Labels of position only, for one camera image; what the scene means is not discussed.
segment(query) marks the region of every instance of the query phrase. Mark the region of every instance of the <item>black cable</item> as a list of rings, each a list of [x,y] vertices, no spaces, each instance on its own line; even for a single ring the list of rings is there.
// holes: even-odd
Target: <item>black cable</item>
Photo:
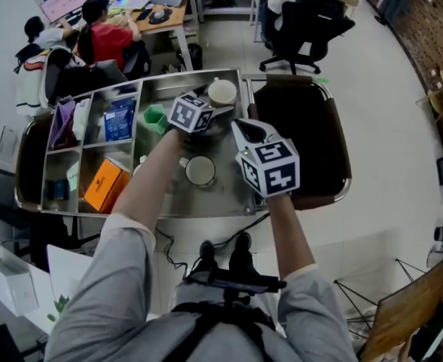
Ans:
[[[229,243],[235,239],[236,237],[238,237],[238,235],[244,231],[246,231],[247,229],[253,228],[254,226],[256,226],[257,224],[260,224],[260,222],[264,221],[267,217],[269,217],[270,213],[266,213],[263,216],[260,216],[259,218],[257,218],[257,220],[255,220],[254,222],[252,222],[251,224],[248,224],[245,228],[241,228],[239,231],[237,231],[234,235],[232,235],[229,239],[221,242],[221,243],[217,243],[217,244],[213,244],[215,247],[215,250],[223,250],[226,248],[226,246],[229,245]],[[175,243],[175,238],[173,236],[169,236],[166,233],[163,233],[162,231],[160,231],[160,229],[156,228],[156,230],[163,235],[165,238],[167,238],[168,240],[170,240],[170,243],[164,248],[164,254],[167,257],[167,261],[169,264],[172,264],[174,269],[178,269],[180,267],[185,267],[185,272],[183,272],[183,280],[186,279],[187,277],[187,273],[188,273],[188,264],[186,262],[174,262],[173,259],[170,256],[170,250],[171,247],[173,246],[173,244]],[[200,262],[201,257],[199,257],[198,259],[196,259],[191,267],[190,272],[193,272],[193,270],[196,268],[197,264]]]
[[[167,257],[168,263],[171,264],[174,269],[179,269],[181,267],[185,267],[185,270],[183,271],[183,280],[186,279],[186,274],[188,273],[188,264],[186,262],[174,262],[170,256],[171,247],[175,243],[175,238],[173,236],[167,235],[166,233],[163,233],[158,228],[156,228],[156,230],[160,235],[163,235],[165,238],[170,240],[170,242],[165,246],[164,251],[163,251],[163,253]]]

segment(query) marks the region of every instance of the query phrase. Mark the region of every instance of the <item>black strap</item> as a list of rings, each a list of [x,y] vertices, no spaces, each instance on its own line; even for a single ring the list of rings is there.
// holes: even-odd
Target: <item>black strap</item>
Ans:
[[[178,305],[172,312],[191,312],[201,316],[190,335],[164,359],[164,362],[187,360],[201,339],[218,323],[238,326],[259,348],[264,362],[272,361],[265,351],[261,328],[256,323],[264,324],[272,330],[275,330],[275,325],[260,308],[224,307],[201,302]]]

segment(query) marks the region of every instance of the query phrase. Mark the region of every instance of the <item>forearm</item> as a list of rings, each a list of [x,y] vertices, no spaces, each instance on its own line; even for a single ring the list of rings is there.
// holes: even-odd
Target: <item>forearm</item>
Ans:
[[[280,278],[315,263],[304,231],[288,195],[267,199]]]
[[[131,29],[131,32],[133,33],[133,41],[140,41],[141,32],[139,31],[138,26],[131,17],[128,17],[128,27]]]
[[[120,194],[112,213],[121,213],[154,231],[184,139],[178,130],[164,136]]]
[[[63,39],[66,39],[68,36],[72,35],[74,29],[72,28],[71,24],[67,22],[66,19],[61,19],[60,24],[63,27]]]

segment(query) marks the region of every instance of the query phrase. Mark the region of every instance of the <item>wooden desk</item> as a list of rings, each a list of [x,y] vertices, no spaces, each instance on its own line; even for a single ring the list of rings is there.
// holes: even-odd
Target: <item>wooden desk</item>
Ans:
[[[133,12],[131,18],[138,25],[139,31],[143,35],[150,35],[154,33],[164,32],[164,31],[175,31],[176,37],[178,39],[179,47],[182,51],[183,60],[185,61],[185,66],[188,71],[193,71],[193,65],[191,64],[190,52],[188,50],[188,44],[186,42],[185,30],[183,29],[183,21],[185,20],[186,6],[188,0],[183,0],[181,6],[179,8],[170,8],[173,10],[170,18],[161,24],[150,24],[149,17],[151,14],[146,17],[144,20],[137,21],[137,17],[139,16],[139,11]],[[163,5],[155,5],[153,7],[153,12],[162,11],[166,8]]]

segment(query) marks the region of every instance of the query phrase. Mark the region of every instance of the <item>chair backrest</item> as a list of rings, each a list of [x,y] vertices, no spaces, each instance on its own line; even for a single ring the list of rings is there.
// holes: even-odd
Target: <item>chair backrest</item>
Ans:
[[[355,26],[352,20],[344,17],[344,5],[341,4],[338,0],[283,3],[280,44],[275,47],[285,54],[297,53],[305,42],[312,43],[313,50],[326,48],[329,41]]]
[[[17,67],[14,69],[14,72],[18,74],[20,66],[22,66],[26,60],[39,55],[42,51],[43,49],[39,46],[39,44],[36,43],[31,43],[25,46],[22,50],[14,55],[17,58]]]
[[[344,3],[338,0],[295,0],[303,4],[308,11],[316,11],[318,14],[335,19],[344,17]]]

